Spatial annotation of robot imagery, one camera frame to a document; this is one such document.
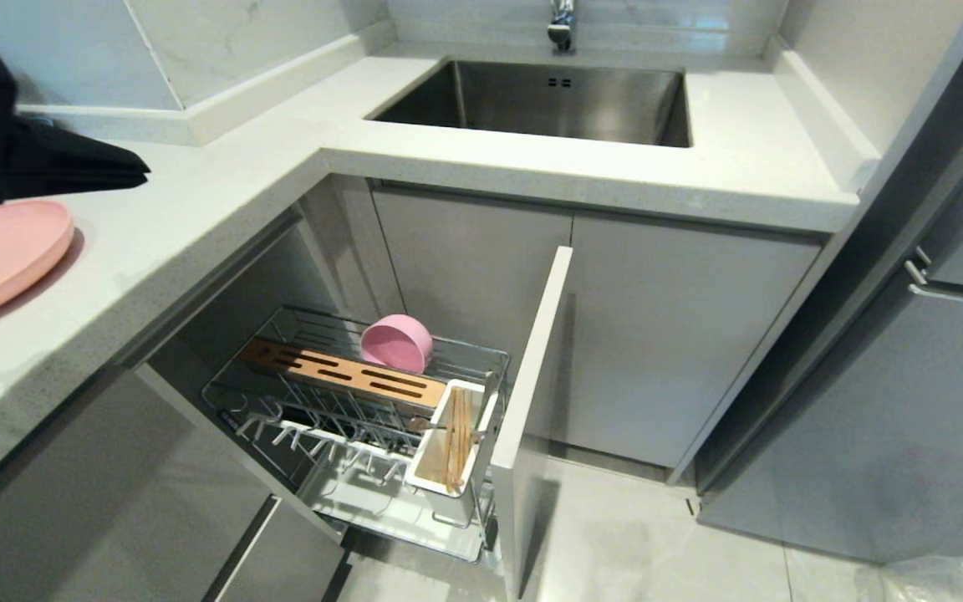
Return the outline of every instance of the kitchen sink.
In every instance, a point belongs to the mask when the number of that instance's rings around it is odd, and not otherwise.
[[[450,61],[371,119],[690,145],[681,73]]]

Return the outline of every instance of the white countertop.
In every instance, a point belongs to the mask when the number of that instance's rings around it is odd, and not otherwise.
[[[398,44],[202,148],[117,142],[150,182],[59,197],[83,247],[0,309],[0,461],[172,302],[328,174],[378,176],[670,216],[837,232],[855,211],[759,61],[588,54],[566,64],[685,66],[693,147],[364,121],[440,57],[537,50]]]

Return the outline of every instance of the wooden chopsticks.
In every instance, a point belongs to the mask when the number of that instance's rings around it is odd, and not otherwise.
[[[466,468],[473,438],[470,401],[462,393],[462,389],[451,390],[451,410],[445,422],[444,484],[450,494],[463,487],[460,476]]]

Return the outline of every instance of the faucet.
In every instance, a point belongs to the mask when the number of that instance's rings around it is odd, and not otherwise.
[[[549,24],[549,39],[555,45],[552,54],[567,56],[574,54],[574,0],[551,0],[552,22]]]

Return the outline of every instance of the gray refrigerator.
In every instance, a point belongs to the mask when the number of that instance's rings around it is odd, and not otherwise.
[[[963,89],[947,92],[935,130],[910,150],[904,173],[920,178],[898,172],[879,199],[891,205],[873,207],[851,239],[863,245],[834,263],[846,273],[821,282],[702,449],[701,523],[880,563],[963,556],[963,125],[946,113],[955,107]]]

